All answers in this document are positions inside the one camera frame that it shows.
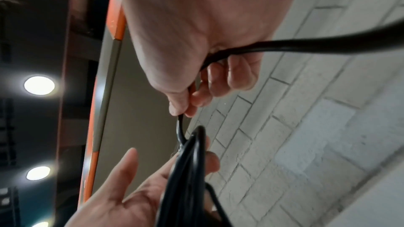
cable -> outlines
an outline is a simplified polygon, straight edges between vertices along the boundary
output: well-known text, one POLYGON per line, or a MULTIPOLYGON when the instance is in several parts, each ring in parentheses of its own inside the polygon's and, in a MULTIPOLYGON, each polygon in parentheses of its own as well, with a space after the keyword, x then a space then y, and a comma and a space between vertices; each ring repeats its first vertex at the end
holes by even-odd
MULTIPOLYGON (((218 51, 208 56, 201 70, 211 63, 253 52, 298 52, 322 54, 358 54, 392 50, 404 46, 404 20, 388 26, 362 33, 318 39, 278 40, 258 42, 239 48, 218 51)), ((177 139, 180 143, 179 155, 168 178, 167 188, 157 213, 156 227, 165 226, 224 226, 231 223, 221 207, 214 189, 205 183, 205 143, 206 133, 198 126, 189 139, 183 132, 183 115, 177 120, 177 139), (220 220, 204 211, 205 189, 221 217, 220 220)))

wire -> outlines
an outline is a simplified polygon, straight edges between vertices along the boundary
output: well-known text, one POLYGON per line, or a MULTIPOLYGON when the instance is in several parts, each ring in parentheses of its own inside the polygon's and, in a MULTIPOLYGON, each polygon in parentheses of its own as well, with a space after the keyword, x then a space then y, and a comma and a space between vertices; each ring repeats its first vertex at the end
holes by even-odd
MULTIPOLYGON (((208 56, 201 70, 211 63, 253 52, 299 52, 322 54, 358 54, 392 50, 404 46, 404 20, 383 28, 362 33, 318 39, 278 40, 258 42, 239 48, 218 51, 208 56)), ((165 226, 224 226, 231 223, 221 207, 214 189, 205 183, 205 143, 206 133, 198 126, 189 139, 183 132, 183 115, 177 120, 177 139, 180 143, 179 155, 168 178, 167 188, 157 214, 156 227, 165 226), (205 189, 210 194, 221 219, 216 219, 204 211, 205 189)))

